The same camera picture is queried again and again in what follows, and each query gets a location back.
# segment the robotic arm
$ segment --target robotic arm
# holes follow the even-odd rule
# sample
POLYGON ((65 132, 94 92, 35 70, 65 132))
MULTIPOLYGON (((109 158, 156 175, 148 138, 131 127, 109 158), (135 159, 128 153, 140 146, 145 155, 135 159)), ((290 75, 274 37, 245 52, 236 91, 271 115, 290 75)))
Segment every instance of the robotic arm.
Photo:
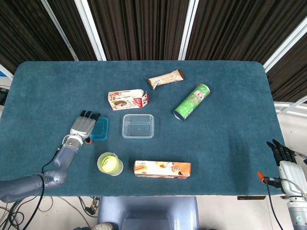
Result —
POLYGON ((267 142, 272 149, 280 178, 265 177, 258 172, 263 183, 281 188, 289 197, 287 203, 294 230, 307 230, 307 182, 300 165, 296 163, 295 152, 278 141, 267 142))
POLYGON ((15 202, 28 196, 39 193, 43 187, 55 188, 62 186, 67 177, 67 170, 74 159, 78 149, 85 140, 90 143, 89 136, 100 114, 91 114, 83 110, 71 127, 70 134, 64 138, 53 160, 57 169, 22 178, 0 181, 0 200, 5 203, 15 202))

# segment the white robotic hand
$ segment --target white robotic hand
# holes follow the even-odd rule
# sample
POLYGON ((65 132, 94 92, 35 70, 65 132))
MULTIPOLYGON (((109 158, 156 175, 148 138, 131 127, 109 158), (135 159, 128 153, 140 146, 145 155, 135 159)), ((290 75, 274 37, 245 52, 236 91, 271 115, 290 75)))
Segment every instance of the white robotic hand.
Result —
POLYGON ((302 167, 296 163, 294 151, 276 140, 267 144, 273 151, 283 192, 287 197, 302 196, 306 199, 307 181, 302 167))
POLYGON ((91 143, 91 140, 89 138, 94 125, 101 114, 92 114, 92 111, 86 111, 83 110, 79 117, 77 117, 76 121, 73 123, 71 127, 70 134, 71 135, 78 135, 82 138, 82 140, 85 140, 87 144, 91 143))

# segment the snack box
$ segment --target snack box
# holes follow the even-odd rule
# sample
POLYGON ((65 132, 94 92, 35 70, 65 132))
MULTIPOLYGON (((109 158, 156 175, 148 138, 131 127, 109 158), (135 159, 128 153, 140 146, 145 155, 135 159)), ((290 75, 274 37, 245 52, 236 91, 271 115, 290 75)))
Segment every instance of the snack box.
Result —
POLYGON ((186 179, 191 173, 191 163, 166 161, 135 161, 134 175, 159 178, 186 179))
POLYGON ((143 108, 149 103, 149 96, 143 90, 109 92, 108 101, 113 110, 143 108))

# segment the blue plastic lid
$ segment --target blue plastic lid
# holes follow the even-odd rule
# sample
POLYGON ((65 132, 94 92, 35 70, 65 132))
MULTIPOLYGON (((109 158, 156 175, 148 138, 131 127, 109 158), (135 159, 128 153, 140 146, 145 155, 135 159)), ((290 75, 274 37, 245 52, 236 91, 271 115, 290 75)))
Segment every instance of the blue plastic lid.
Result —
POLYGON ((107 140, 107 133, 109 132, 109 119, 100 117, 90 134, 91 140, 107 140))

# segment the pringles can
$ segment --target pringles can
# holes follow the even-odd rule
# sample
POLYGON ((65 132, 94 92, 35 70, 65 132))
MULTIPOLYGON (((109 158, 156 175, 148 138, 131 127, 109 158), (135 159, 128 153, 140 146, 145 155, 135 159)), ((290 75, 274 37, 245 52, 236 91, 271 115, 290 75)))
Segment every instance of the pringles can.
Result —
POLYGON ((181 121, 185 120, 209 93, 208 86, 199 84, 177 109, 174 110, 174 116, 181 121))

